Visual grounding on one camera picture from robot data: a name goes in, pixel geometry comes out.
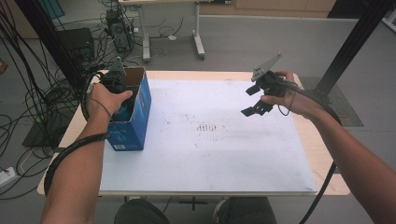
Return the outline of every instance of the table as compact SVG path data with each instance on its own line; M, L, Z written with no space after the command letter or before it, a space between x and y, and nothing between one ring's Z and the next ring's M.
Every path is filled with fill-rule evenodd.
M165 12L168 14L172 14L179 8L182 8L186 11L189 11L190 14L195 16L195 29L192 30L192 36L195 41L195 46L197 48L198 55L204 59L205 51L204 46L201 41L201 37L199 35L199 1L197 0L119 0L121 5L128 6L136 6L137 13L140 19L140 26L143 33L143 61L147 63L150 60L149 53L149 34L146 31L145 18L147 16L147 12L153 11L153 15L163 15ZM194 11L190 11L190 9L186 6L193 4Z
M173 80L174 82L181 81L181 80L226 80L231 81L246 81L249 80L251 77L251 73L243 73L243 72L186 72L186 71L147 71L148 73L148 83L150 85L150 81L155 80ZM327 171L332 163L332 158L330 157L326 147L324 146L324 143L322 142L318 131L316 128L313 126L313 124L309 121L304 119L301 116L296 116L292 115L292 120L295 124L298 136L301 139L302 146L304 148L304 153L307 157L308 163L312 169L312 173L315 179L315 183L320 188L320 186L323 183L323 180L327 174ZM82 117L82 114L80 111L76 113L76 115L73 117L73 120L71 124L69 125L69 128L67 129L64 138L60 144L60 147L67 147L70 145L79 135L81 132L82 128L85 125L84 118ZM108 150L105 153L105 159L104 162L104 174L108 174L109 172L113 171L113 173L116 173L117 170L111 170L114 169L114 167L111 167L111 164L108 164L108 161L111 160L112 156L119 156L120 154L115 154L112 153L111 150ZM142 154L139 153L134 153L133 157L140 157ZM137 174L142 181L145 180L145 174L144 172L138 172ZM188 190L183 190L183 189L177 189L177 190L141 190L141 191L136 191L136 190L108 190L105 189L103 190L102 187L106 188L106 185L108 183L103 183L101 186L101 195L130 195L130 196L150 196L150 195L184 195L184 196L217 196L217 195L223 195L223 196L263 196L263 195L306 195L306 194L313 194L312 192L257 192L257 191L243 191L243 190L238 190L238 191L232 191L232 190L226 190L226 191L218 191L218 190L207 190L207 191L188 191ZM44 193L43 190L43 179L39 185L38 188L39 193ZM349 193L349 189L347 185L345 184L343 178L339 174L335 174L332 178L332 181L327 188L325 194L326 195L347 195Z

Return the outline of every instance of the floor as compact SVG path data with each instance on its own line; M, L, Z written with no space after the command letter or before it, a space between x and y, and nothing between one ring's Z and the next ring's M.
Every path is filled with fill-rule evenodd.
M178 27L179 21L170 21ZM244 71L281 52L284 57L273 70L293 70L296 74L306 77L321 77L330 65L336 52L344 43L356 20L302 20L272 19L264 17L216 17L201 18L201 37L205 48L205 59L196 55L191 37L193 20L183 21L177 40L167 38L152 39L153 51L159 50L157 57L144 64L150 70L193 70L193 71ZM29 40L36 52L40 52L37 40ZM16 119L25 109L24 96L26 88L21 77L0 44L1 58L9 63L7 71L0 75L0 114ZM347 128L354 136L370 148L376 155L396 169L396 34L380 23L370 39L337 82L337 85L360 117L363 127ZM37 64L29 55L29 62L35 71ZM137 63L141 60L134 57ZM56 65L49 59L52 71ZM42 74L35 73L37 83L45 88L46 81ZM0 118L0 125L7 123ZM7 151L0 157L3 168L15 168L23 153L29 148L21 142L34 123L31 117L23 118L16 126L15 132L7 145ZM32 166L38 159L33 156L26 159L23 167ZM30 174L39 172L48 165L43 160L34 167ZM11 184L0 188L0 199L20 195L37 184L42 174L21 178L21 181L4 193ZM211 223L213 209L221 199L198 198L207 204L197 204L194 211L190 204L180 204L180 200L189 198L172 198L165 214L173 224L179 223ZM278 223L296 223L304 216L313 197L270 197L271 205ZM114 215L123 203L121 197L101 197L96 207L96 223L112 223ZM149 201L163 210L169 198L149 197ZM0 218L2 223L37 223L45 197L35 190L12 200L0 201ZM320 201L308 223L372 223L365 211L353 197L325 196Z

